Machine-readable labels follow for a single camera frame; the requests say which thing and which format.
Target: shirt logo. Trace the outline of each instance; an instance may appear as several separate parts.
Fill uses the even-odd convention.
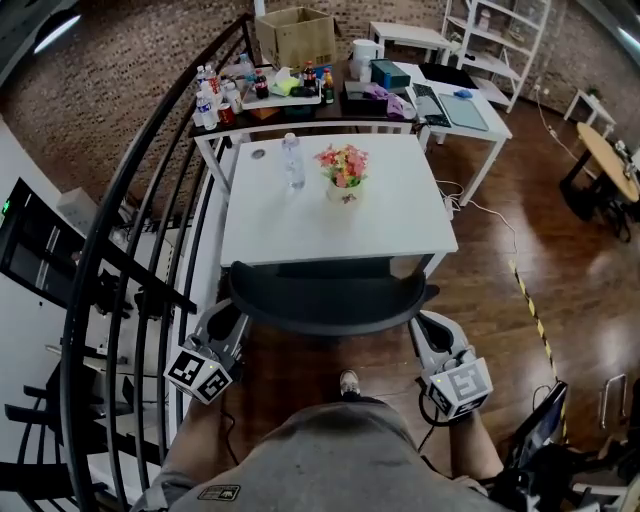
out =
[[[212,485],[198,496],[199,500],[233,501],[240,492],[239,485]]]

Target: black railing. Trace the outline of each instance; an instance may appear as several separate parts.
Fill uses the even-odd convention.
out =
[[[177,198],[190,168],[190,164],[195,152],[195,143],[192,141],[188,147],[182,164],[179,166],[178,176],[169,199],[165,203],[162,220],[156,233],[156,240],[152,250],[151,259],[147,268],[142,267],[134,261],[134,255],[140,241],[140,236],[148,220],[148,214],[152,210],[152,204],[158,190],[160,180],[165,175],[165,171],[171,161],[181,136],[184,133],[189,119],[194,110],[195,103],[190,102],[182,120],[180,121],[171,142],[163,154],[157,168],[149,181],[147,190],[129,235],[129,242],[126,254],[117,249],[109,240],[111,228],[114,224],[118,208],[124,199],[129,186],[138,171],[138,167],[143,162],[147,150],[162,128],[165,120],[173,111],[177,102],[193,83],[197,67],[214,60],[216,70],[220,71],[227,64],[234,54],[238,53],[244,43],[244,51],[253,60],[251,48],[251,38],[248,23],[252,20],[249,14],[240,16],[229,25],[214,41],[206,48],[180,75],[177,81],[165,94],[153,114],[139,130],[135,139],[129,146],[124,158],[111,181],[109,189],[98,209],[89,236],[84,244],[82,257],[76,272],[73,291],[64,328],[62,340],[62,363],[61,363],[61,421],[65,447],[65,459],[69,466],[73,490],[76,495],[78,507],[81,510],[97,510],[97,504],[92,494],[91,477],[87,456],[82,451],[82,439],[85,435],[82,432],[80,413],[83,407],[79,394],[78,376],[83,364],[83,351],[86,340],[87,328],[89,325],[89,312],[92,304],[92,287],[103,258],[113,264],[120,271],[120,279],[116,291],[114,311],[111,318],[109,334],[109,347],[107,351],[106,366],[106,405],[107,405],[107,445],[109,448],[111,472],[116,491],[116,497],[122,510],[128,510],[129,504],[125,495],[124,482],[120,467],[118,436],[116,431],[116,362],[118,355],[118,341],[120,324],[122,320],[122,310],[125,305],[127,284],[129,279],[144,285],[144,295],[139,311],[139,324],[134,358],[134,419],[135,419],[135,451],[138,463],[140,484],[143,490],[149,486],[149,476],[147,474],[147,462],[145,457],[145,442],[143,434],[143,381],[144,381],[144,356],[145,342],[147,334],[147,322],[149,318],[149,308],[151,301],[161,300],[164,302],[163,317],[160,329],[160,339],[158,340],[158,364],[157,364],[157,429],[158,429],[158,450],[159,461],[162,463],[167,453],[166,445],[166,413],[165,413],[165,382],[162,377],[166,364],[166,351],[168,347],[171,314],[174,307],[181,309],[179,324],[179,343],[184,341],[186,334],[186,321],[188,313],[195,313],[196,307],[189,300],[193,271],[195,268],[195,258],[199,238],[202,233],[204,216],[207,212],[207,204],[211,196],[213,178],[209,179],[207,187],[203,191],[201,200],[202,207],[198,219],[195,219],[195,230],[193,235],[193,247],[189,258],[185,286],[182,293],[175,290],[175,281],[178,271],[178,263],[181,257],[182,244],[188,225],[191,210],[195,204],[196,196],[200,188],[200,182],[204,176],[204,161],[201,161],[195,172],[191,189],[187,195],[186,206],[182,212],[182,221],[178,230],[176,245],[173,250],[170,263],[169,274],[165,282],[158,280],[155,273],[160,259],[162,241],[171,218],[172,211],[176,207]],[[230,39],[241,32],[238,40],[229,43]],[[215,59],[217,53],[225,51],[222,58]],[[222,157],[225,144],[220,144],[218,160]],[[182,410],[182,395],[178,396],[177,409]]]

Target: gray shirt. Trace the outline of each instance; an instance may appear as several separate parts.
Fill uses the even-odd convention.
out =
[[[400,416],[383,404],[336,403],[294,414],[242,463],[195,485],[163,471],[133,510],[359,512],[504,510],[433,473]]]

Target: teal box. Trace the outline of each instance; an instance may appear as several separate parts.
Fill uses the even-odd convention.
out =
[[[389,59],[373,59],[371,61],[371,81],[389,90],[409,87],[411,77]]]

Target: white table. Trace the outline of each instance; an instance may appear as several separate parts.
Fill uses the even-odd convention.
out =
[[[600,103],[600,100],[598,100],[598,98],[591,96],[590,94],[587,94],[580,89],[578,89],[578,92],[576,92],[576,95],[573,97],[571,105],[569,105],[569,108],[564,115],[564,120],[566,121],[567,119],[569,119],[569,116],[573,112],[573,109],[576,108],[576,104],[578,103],[579,99],[582,99],[587,105],[589,105],[592,110],[591,115],[587,119],[587,125],[591,126],[598,116],[602,117],[602,119],[605,120],[607,126],[604,129],[602,136],[606,138],[607,135],[609,135],[613,131],[616,122],[613,120],[613,117],[609,115],[609,112],[604,109],[602,103]]]
[[[281,140],[242,144],[227,211],[221,265],[427,256],[429,275],[458,245],[429,164],[414,135],[301,137],[306,184],[285,180]],[[336,204],[314,156],[329,144],[369,153],[363,197]],[[265,150],[256,160],[252,153]]]
[[[455,91],[459,91],[461,89],[461,87],[455,85],[427,80],[426,78],[424,78],[422,71],[420,71],[420,68],[416,64],[406,64],[403,62],[396,62],[395,64],[411,77],[411,84],[418,83],[428,85],[433,89],[433,92],[435,92],[436,95],[452,95]],[[484,119],[484,122],[487,124],[488,130],[476,130],[473,128],[456,126],[455,124],[451,123],[450,128],[445,128],[443,126],[424,125],[419,135],[420,144],[424,149],[426,149],[427,147],[427,141],[429,140],[429,136],[431,135],[431,133],[437,134],[441,137],[439,143],[442,143],[442,139],[444,138],[444,136],[449,134],[487,140],[492,143],[484,164],[474,173],[471,181],[465,186],[464,194],[462,194],[460,198],[461,206],[464,206],[469,202],[471,196],[489,172],[489,169],[500,153],[502,146],[507,141],[507,139],[510,139],[512,137],[507,125],[498,115],[496,110],[487,101],[487,99],[480,93],[480,91],[478,91],[477,89],[473,89],[470,92],[473,96],[469,99],[469,101],[473,102],[473,104],[475,105],[476,109]],[[407,87],[407,94],[409,94],[415,104],[415,93],[412,87]]]
[[[432,50],[442,50],[440,63],[444,66],[449,62],[449,56],[451,55],[451,43],[442,37],[439,32],[430,28],[372,21],[369,23],[369,39],[380,43],[383,47],[385,41],[393,41],[395,44],[402,46],[424,48],[427,50],[425,62],[429,62]]]

